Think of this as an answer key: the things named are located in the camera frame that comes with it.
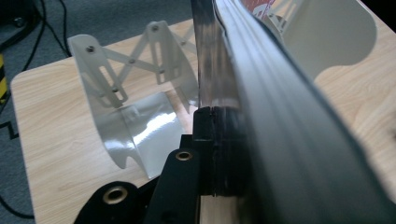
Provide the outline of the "white expandable metal book rack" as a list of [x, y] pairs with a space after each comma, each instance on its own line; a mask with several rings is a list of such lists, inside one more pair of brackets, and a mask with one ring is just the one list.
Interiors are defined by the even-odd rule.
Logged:
[[[147, 177], [158, 176], [181, 135], [191, 131], [193, 110], [240, 105], [226, 38], [247, 31], [224, 22], [222, 1], [194, 0], [193, 22], [182, 34], [166, 21], [149, 23], [128, 55], [91, 35], [69, 38], [95, 127], [120, 168], [133, 158]], [[256, 22], [254, 35], [237, 46], [248, 61], [274, 64], [274, 53], [258, 53], [274, 37], [316, 78], [329, 67], [362, 61], [375, 44], [375, 20], [358, 0], [275, 0], [262, 20], [241, 0], [230, 1]]]

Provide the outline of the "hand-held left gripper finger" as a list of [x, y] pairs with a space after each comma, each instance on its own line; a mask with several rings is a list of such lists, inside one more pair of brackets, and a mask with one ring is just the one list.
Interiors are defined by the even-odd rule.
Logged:
[[244, 120], [234, 108], [201, 107], [193, 115], [192, 146], [200, 154], [203, 195], [240, 196], [250, 178]]

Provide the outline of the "yellow black striped tape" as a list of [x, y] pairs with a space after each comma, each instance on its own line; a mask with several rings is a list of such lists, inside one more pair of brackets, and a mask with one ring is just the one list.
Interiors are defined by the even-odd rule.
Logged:
[[0, 53], [0, 105], [3, 105], [7, 100], [7, 78], [5, 74], [4, 58]]

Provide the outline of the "black device base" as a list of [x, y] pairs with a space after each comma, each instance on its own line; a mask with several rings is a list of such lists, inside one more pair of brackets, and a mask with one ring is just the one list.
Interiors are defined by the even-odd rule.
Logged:
[[12, 25], [19, 31], [7, 40], [0, 41], [0, 52], [23, 40], [39, 24], [37, 0], [0, 0], [0, 28]]

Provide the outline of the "red white cover book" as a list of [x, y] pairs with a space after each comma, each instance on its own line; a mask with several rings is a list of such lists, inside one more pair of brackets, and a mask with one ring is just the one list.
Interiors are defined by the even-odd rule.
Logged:
[[253, 16], [262, 20], [275, 0], [241, 0], [241, 2]]

